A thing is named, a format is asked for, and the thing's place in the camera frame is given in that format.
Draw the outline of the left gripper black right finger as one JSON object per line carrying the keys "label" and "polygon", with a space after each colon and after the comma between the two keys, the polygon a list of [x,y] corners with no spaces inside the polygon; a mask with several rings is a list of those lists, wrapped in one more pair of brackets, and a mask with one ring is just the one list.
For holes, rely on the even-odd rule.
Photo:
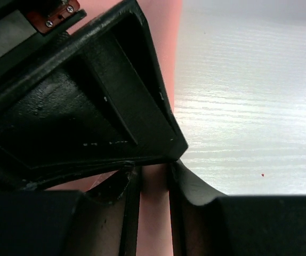
{"label": "left gripper black right finger", "polygon": [[306,195],[228,196],[180,161],[168,186],[175,255],[306,255]]}

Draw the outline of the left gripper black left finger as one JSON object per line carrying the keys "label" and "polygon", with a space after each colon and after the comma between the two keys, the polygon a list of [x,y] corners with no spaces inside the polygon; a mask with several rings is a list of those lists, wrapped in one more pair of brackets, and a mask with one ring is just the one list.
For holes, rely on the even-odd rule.
{"label": "left gripper black left finger", "polygon": [[83,193],[0,191],[0,255],[135,255],[141,169]]}

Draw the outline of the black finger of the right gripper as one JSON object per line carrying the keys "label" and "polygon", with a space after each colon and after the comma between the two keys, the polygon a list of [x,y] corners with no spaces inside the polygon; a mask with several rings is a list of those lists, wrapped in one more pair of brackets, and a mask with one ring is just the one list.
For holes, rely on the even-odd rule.
{"label": "black finger of the right gripper", "polygon": [[86,17],[0,69],[0,190],[178,160],[180,1],[79,1]]}

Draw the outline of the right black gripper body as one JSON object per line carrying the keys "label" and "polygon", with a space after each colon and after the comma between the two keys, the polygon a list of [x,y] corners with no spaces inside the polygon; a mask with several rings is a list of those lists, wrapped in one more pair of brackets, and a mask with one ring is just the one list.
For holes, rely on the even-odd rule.
{"label": "right black gripper body", "polygon": [[0,69],[23,62],[85,17],[79,1],[0,1]]}

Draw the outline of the pink cloth napkin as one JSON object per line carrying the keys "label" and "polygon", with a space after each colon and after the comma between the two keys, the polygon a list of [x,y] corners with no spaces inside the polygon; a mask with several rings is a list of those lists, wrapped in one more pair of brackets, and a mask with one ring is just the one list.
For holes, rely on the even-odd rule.
{"label": "pink cloth napkin", "polygon": [[[178,19],[176,43],[178,38],[181,12]],[[176,43],[172,68],[172,112],[174,106],[174,68]],[[141,169],[141,189],[135,255],[172,255],[173,253],[170,200],[167,188],[167,173],[169,170],[169,164],[173,162],[136,166]],[[10,191],[78,190],[86,193],[119,170],[120,169],[96,174],[74,181],[69,181],[42,190]]]}

